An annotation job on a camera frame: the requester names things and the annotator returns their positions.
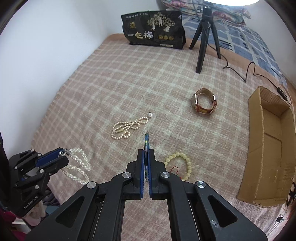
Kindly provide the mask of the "brown leather strap wristwatch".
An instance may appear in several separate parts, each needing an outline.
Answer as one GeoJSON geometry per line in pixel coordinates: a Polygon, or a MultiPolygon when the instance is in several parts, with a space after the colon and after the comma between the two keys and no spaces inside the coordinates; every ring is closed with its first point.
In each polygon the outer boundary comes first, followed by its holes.
{"type": "Polygon", "coordinates": [[[192,96],[192,107],[197,113],[210,115],[217,106],[215,94],[206,88],[197,90],[192,96]]]}

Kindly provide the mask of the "yellow bead bracelet red tassel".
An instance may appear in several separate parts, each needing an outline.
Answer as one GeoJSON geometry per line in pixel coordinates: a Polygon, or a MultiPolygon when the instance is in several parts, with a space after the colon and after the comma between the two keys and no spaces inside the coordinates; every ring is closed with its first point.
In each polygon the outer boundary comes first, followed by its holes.
{"type": "Polygon", "coordinates": [[[176,174],[182,181],[188,182],[193,168],[191,159],[183,152],[169,154],[163,161],[166,170],[176,174]]]}

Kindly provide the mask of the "open brown cardboard box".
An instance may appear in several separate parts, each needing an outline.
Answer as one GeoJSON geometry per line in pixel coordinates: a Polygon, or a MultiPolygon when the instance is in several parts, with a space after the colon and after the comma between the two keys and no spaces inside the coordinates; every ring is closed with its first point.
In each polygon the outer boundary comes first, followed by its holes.
{"type": "Polygon", "coordinates": [[[260,207],[282,205],[295,176],[294,112],[263,86],[248,99],[248,109],[248,154],[237,198],[260,207]]]}

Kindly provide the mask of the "folded floral quilt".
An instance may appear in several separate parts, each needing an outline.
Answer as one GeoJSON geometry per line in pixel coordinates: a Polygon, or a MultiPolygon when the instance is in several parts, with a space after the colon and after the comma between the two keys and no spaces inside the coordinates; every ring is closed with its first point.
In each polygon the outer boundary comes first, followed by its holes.
{"type": "Polygon", "coordinates": [[[199,20],[207,11],[211,11],[215,22],[224,22],[239,27],[246,25],[246,19],[251,19],[250,12],[244,6],[226,6],[206,3],[206,1],[165,0],[162,3],[169,9],[181,11],[185,15],[197,16],[199,20]]]}

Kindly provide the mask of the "blue patchwork bed sheet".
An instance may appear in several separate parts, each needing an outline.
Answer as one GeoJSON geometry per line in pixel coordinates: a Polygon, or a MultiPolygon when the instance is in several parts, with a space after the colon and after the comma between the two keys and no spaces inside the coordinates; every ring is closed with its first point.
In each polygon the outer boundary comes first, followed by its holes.
{"type": "Polygon", "coordinates": [[[237,27],[223,20],[214,20],[221,49],[232,51],[255,62],[275,77],[284,87],[287,81],[260,35],[249,27],[237,27]]]}

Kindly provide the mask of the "black snack bag gold print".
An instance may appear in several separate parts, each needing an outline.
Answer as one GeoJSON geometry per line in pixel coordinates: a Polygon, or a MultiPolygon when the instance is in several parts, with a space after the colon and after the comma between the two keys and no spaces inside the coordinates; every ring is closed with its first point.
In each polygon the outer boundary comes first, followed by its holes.
{"type": "Polygon", "coordinates": [[[186,43],[180,11],[141,11],[121,19],[123,34],[131,45],[182,49],[186,43]]]}

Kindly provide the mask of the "pink plaid blanket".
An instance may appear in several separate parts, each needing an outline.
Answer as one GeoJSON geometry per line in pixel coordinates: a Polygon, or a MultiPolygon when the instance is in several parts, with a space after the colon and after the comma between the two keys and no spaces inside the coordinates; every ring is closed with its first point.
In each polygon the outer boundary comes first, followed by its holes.
{"type": "Polygon", "coordinates": [[[40,153],[83,149],[89,178],[102,183],[136,159],[149,132],[158,161],[185,153],[192,162],[191,182],[205,181],[269,234],[283,208],[261,208],[236,196],[248,153],[248,99],[259,86],[275,91],[277,81],[249,73],[243,82],[244,64],[225,69],[224,60],[210,55],[197,74],[197,56],[197,49],[132,46],[123,35],[110,36],[59,89],[32,147],[40,153]],[[217,99],[210,115],[192,107],[201,88],[217,99]]]}

